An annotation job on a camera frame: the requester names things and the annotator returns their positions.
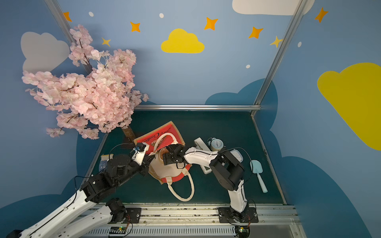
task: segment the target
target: yellow cloud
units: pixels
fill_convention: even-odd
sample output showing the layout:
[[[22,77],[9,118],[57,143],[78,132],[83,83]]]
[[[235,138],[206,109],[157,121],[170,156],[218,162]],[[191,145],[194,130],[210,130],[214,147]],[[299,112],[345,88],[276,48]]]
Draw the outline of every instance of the yellow cloud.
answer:
[[[359,63],[341,73],[328,71],[317,86],[356,135],[381,150],[381,67]]]
[[[162,51],[167,53],[200,53],[205,46],[199,42],[193,33],[187,33],[183,29],[173,30],[168,40],[162,43]]]

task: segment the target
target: metal frame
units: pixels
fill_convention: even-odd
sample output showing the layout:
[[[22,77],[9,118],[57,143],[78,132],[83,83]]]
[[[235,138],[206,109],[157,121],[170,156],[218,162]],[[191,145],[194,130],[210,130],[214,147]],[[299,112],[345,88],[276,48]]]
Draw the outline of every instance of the metal frame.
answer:
[[[253,123],[254,123],[254,126],[255,126],[255,130],[257,131],[257,135],[258,135],[259,140],[260,140],[260,142],[261,142],[261,146],[262,146],[263,152],[264,152],[264,154],[265,154],[265,156],[266,156],[267,162],[269,163],[270,170],[271,170],[271,172],[272,172],[272,176],[274,177],[274,180],[275,180],[275,183],[276,183],[276,185],[277,185],[277,187],[278,187],[278,190],[279,190],[279,192],[280,192],[280,195],[282,196],[283,204],[287,204],[286,199],[285,199],[285,196],[284,196],[283,191],[282,191],[282,188],[280,187],[280,184],[279,184],[279,181],[278,181],[278,177],[277,177],[277,175],[276,175],[276,173],[275,173],[274,167],[272,166],[272,163],[271,163],[269,154],[267,153],[266,147],[264,146],[264,142],[263,142],[261,133],[259,132],[257,123],[256,123],[256,121],[255,121],[255,119],[254,119],[254,115],[252,115],[251,118],[253,119]]]
[[[208,110],[208,111],[257,111],[260,105],[166,105],[166,104],[140,104],[136,110],[143,111],[189,111],[189,110]]]
[[[82,185],[83,183],[85,183],[87,180],[89,180],[88,177],[90,177],[91,173],[93,172],[94,166],[95,166],[95,164],[96,164],[96,162],[97,162],[97,160],[98,160],[98,158],[99,158],[99,155],[101,154],[103,145],[104,145],[104,143],[106,142],[106,139],[107,139],[107,136],[108,136],[108,135],[109,135],[109,134],[106,133],[106,134],[103,136],[102,141],[101,141],[101,143],[99,144],[98,149],[97,149],[97,151],[96,151],[96,153],[95,153],[95,155],[94,155],[93,161],[91,162],[90,167],[89,167],[89,169],[88,169],[87,172],[86,172],[86,175],[85,175],[86,178],[84,178],[84,179],[82,180],[81,185]]]
[[[102,204],[94,206],[80,215],[80,217],[92,213],[101,206]],[[218,208],[229,207],[229,204],[126,203],[125,207],[142,209],[140,221],[134,224],[134,229],[147,227],[151,230],[152,228],[178,228],[183,226],[208,228],[231,227],[226,223],[220,223],[218,219]],[[252,223],[252,226],[289,225],[294,237],[306,238],[294,206],[258,204],[256,207],[259,223]],[[107,224],[106,226],[97,228],[97,230],[109,230],[112,226],[115,226],[115,224]],[[126,224],[118,224],[117,226],[126,226]],[[84,235],[84,237],[91,237],[96,233],[99,234],[98,237],[107,237],[108,235],[106,232],[102,234],[93,230]]]
[[[59,27],[61,28],[62,32],[66,36],[69,43],[77,44],[76,40],[72,37],[72,35],[69,32],[71,27],[69,23],[67,22],[64,16],[64,13],[62,12],[62,9],[59,6],[57,0],[45,0],[45,3],[47,4],[49,10],[51,11],[53,17],[56,19]],[[87,73],[92,72],[92,68],[89,65],[82,64],[82,66],[85,68]]]
[[[287,47],[289,46],[290,42],[291,42],[291,39],[292,37],[294,36],[295,32],[296,32],[296,29],[297,27],[299,26],[299,23],[300,23],[300,20],[302,19],[303,17],[303,11],[304,11],[304,8],[306,6],[306,3],[307,3],[308,0],[300,0],[295,12],[294,12],[294,15],[292,16],[291,18],[291,21],[287,27],[287,30],[283,36],[283,41],[282,41],[282,44],[280,45],[276,55],[275,55],[275,58],[271,64],[271,67],[270,67],[270,70],[269,72],[267,73],[266,75],[266,78],[265,80],[263,81],[263,84],[259,90],[259,93],[254,101],[254,105],[260,105],[261,102],[262,102],[262,99],[267,91],[267,89],[269,88],[270,86],[270,83],[280,65],[280,62],[282,61],[282,58],[287,50]]]

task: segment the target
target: white cloud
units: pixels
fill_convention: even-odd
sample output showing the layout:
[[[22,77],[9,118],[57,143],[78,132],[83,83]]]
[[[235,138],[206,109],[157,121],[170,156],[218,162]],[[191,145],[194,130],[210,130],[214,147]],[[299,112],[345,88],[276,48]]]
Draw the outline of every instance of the white cloud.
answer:
[[[49,33],[25,32],[21,37],[21,50],[26,58],[22,69],[30,73],[51,71],[70,54],[67,43]]]
[[[315,0],[308,0],[306,14]],[[299,0],[233,0],[234,11],[241,14],[293,15]]]

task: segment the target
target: light blue spoon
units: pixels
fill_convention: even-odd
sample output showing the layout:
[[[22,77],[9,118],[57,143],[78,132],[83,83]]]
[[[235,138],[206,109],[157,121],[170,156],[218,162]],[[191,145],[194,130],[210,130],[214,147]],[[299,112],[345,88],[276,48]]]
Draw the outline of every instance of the light blue spoon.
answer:
[[[267,191],[266,185],[264,184],[264,182],[262,180],[262,177],[260,175],[260,173],[263,172],[263,168],[262,168],[261,162],[259,162],[257,160],[252,160],[250,162],[250,168],[251,168],[251,171],[254,174],[257,174],[257,177],[258,177],[258,180],[259,180],[259,184],[261,185],[261,188],[262,188],[262,192],[263,193],[267,193],[268,191]]]

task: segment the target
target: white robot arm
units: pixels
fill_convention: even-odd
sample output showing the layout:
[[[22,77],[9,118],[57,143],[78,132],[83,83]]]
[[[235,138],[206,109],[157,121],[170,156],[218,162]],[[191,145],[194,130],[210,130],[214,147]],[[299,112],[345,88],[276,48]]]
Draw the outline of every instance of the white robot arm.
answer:
[[[135,155],[116,155],[107,161],[107,168],[91,176],[76,193],[59,208],[37,224],[14,230],[7,238],[78,238],[95,227],[112,222],[123,222],[127,211],[119,199],[112,199],[94,213],[73,223],[76,217],[113,194],[116,188],[136,174],[146,175],[155,156],[144,156],[149,145],[138,143]]]
[[[172,163],[198,164],[211,168],[218,182],[228,190],[230,208],[219,208],[220,222],[245,223],[248,217],[258,222],[256,211],[249,208],[243,189],[242,164],[228,150],[205,151],[195,147],[184,147],[181,144],[168,145],[163,154],[164,165]]]
[[[225,153],[222,152],[222,155],[224,155],[225,157],[229,156],[230,159],[236,160],[238,162],[238,160],[228,151],[226,151]],[[216,175],[216,177],[219,178],[220,184],[224,188],[226,188],[228,193],[229,193],[230,206],[234,210],[236,210],[237,212],[242,212],[247,205],[245,192],[243,190],[243,178],[242,178],[243,168],[239,162],[236,164],[236,166],[239,166],[239,167],[236,168],[235,171],[236,171],[236,173],[239,173],[241,176],[238,176],[239,177],[238,185],[236,187],[234,187],[232,185],[233,182],[231,182],[231,183],[227,182],[227,180],[230,180],[229,177],[225,178],[226,176],[222,176],[222,174],[224,174],[224,171],[221,171],[221,168],[223,168],[223,166],[217,167],[219,160],[217,159],[215,162],[212,162],[213,160],[215,160],[218,157],[221,157],[221,155],[219,154],[218,151],[210,151],[209,152],[209,151],[199,150],[196,147],[189,148],[188,150],[185,151],[185,154],[184,154],[184,159],[186,160],[186,162],[188,164],[197,164],[197,165],[202,165],[205,167],[210,167],[213,172],[217,172],[219,175],[218,176]]]
[[[78,238],[100,225],[126,222],[128,214],[119,199],[112,199],[94,213],[72,221],[114,193],[117,187],[134,175],[140,173],[145,176],[154,158],[154,155],[145,156],[148,147],[147,144],[138,143],[132,159],[128,155],[113,156],[104,171],[90,177],[59,208],[28,229],[11,232],[7,238]],[[248,223],[253,218],[255,220],[252,222],[258,222],[256,211],[247,205],[243,190],[243,166],[229,151],[206,152],[195,147],[188,149],[181,144],[168,145],[167,149],[169,153],[163,155],[165,165],[191,163],[207,166],[212,169],[218,182],[228,190],[231,207],[219,208],[220,222]]]

